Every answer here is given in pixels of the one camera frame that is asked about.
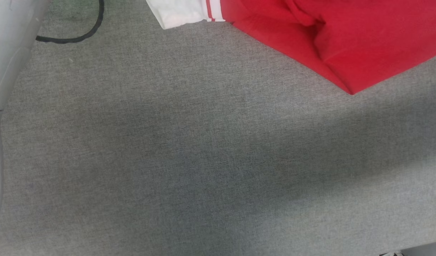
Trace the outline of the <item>red and white garment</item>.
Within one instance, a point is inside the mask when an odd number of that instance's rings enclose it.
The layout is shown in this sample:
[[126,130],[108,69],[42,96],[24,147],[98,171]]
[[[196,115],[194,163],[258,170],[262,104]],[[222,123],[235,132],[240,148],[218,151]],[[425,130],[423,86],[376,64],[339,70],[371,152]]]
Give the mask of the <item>red and white garment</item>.
[[228,22],[354,95],[436,56],[436,0],[146,0],[163,29]]

